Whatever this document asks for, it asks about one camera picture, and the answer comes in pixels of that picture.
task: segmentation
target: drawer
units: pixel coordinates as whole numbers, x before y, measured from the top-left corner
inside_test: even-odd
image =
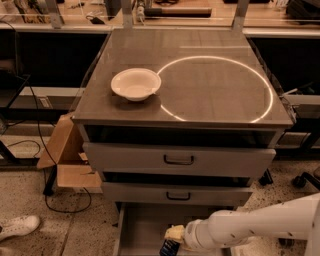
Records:
[[[261,177],[275,150],[85,143],[98,171]]]
[[[119,215],[119,237],[113,256],[159,256],[164,234],[171,225],[186,225],[195,219],[206,219],[214,208],[204,206],[122,204]],[[183,250],[179,255],[231,256],[230,249],[216,249],[209,254]]]
[[[175,186],[155,184],[102,183],[106,199],[113,202],[242,206],[252,194],[250,188]]]

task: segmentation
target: open cardboard box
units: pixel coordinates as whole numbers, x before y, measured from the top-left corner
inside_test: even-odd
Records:
[[[97,172],[92,172],[83,153],[83,139],[72,122],[73,113],[62,115],[54,128],[48,144],[48,152],[43,151],[37,168],[49,168],[57,165],[57,186],[71,187],[76,192],[102,193],[101,179]]]

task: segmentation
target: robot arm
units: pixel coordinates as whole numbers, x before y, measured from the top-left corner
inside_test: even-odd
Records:
[[[250,212],[216,211],[168,229],[165,238],[194,251],[242,245],[252,236],[308,240],[319,200],[320,193]]]

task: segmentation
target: shoe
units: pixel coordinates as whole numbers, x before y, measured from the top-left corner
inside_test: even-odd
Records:
[[[0,221],[0,241],[11,236],[28,235],[36,230],[39,225],[40,218],[35,215]]]

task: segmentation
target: speckled floor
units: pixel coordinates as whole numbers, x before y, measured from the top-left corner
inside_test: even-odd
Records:
[[[38,140],[36,133],[16,136],[17,131],[10,128],[0,139],[12,144],[22,139]],[[52,128],[46,127],[47,141]],[[35,143],[10,147],[17,157],[33,157],[38,148]],[[272,204],[316,193],[309,183],[297,189],[291,180],[302,172],[313,173],[319,161],[275,161],[270,167],[273,184],[261,186],[254,181],[252,197],[240,208],[249,211]],[[40,227],[24,237],[14,237],[0,242],[1,256],[111,256],[118,230],[114,224],[118,214],[113,203],[104,199],[102,194],[91,194],[91,206],[80,213],[58,213],[50,210],[45,203],[44,172],[35,168],[0,168],[0,219],[25,214],[41,217]],[[63,211],[76,211],[87,206],[87,194],[77,194],[72,189],[56,188],[56,193],[48,197],[48,204]],[[282,247],[274,238],[255,238],[250,244],[233,249],[233,256],[303,256],[305,241],[295,241],[290,248]]]

